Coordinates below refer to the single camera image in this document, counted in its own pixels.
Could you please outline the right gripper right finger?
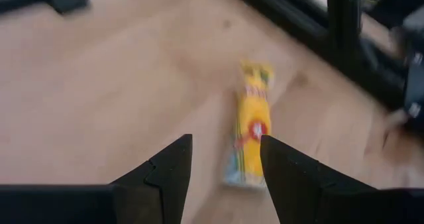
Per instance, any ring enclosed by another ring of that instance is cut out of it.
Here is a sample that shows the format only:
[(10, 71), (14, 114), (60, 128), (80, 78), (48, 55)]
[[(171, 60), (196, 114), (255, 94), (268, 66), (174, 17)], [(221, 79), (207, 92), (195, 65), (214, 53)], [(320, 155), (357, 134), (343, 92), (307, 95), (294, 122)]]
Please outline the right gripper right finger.
[(373, 188), (267, 135), (260, 156), (280, 223), (423, 222), (422, 189)]

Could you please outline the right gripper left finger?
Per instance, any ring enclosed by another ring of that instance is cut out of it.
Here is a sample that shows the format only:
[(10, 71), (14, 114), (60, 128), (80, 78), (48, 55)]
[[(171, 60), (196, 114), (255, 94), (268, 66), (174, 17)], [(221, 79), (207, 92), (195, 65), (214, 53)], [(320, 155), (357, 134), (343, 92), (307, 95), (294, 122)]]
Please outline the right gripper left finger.
[(180, 223), (191, 176), (184, 134), (109, 184), (1, 186), (1, 224)]

